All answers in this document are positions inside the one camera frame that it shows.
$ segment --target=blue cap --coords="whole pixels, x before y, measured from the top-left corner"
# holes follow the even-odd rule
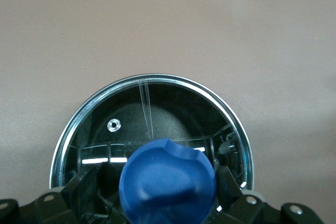
[[[137,149],[119,183],[121,207],[132,224],[201,224],[215,195],[215,173],[204,153],[168,138]]]

